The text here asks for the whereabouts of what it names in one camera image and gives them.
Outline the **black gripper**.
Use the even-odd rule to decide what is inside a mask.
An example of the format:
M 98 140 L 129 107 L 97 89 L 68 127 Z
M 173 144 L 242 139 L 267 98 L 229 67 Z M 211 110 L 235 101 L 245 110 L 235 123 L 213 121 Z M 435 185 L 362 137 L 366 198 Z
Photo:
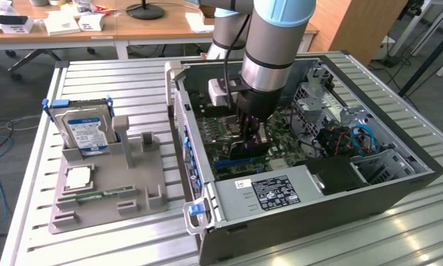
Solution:
M 265 122 L 273 115 L 281 98 L 281 89 L 275 91 L 243 90 L 238 93 L 237 107 L 243 114 Z

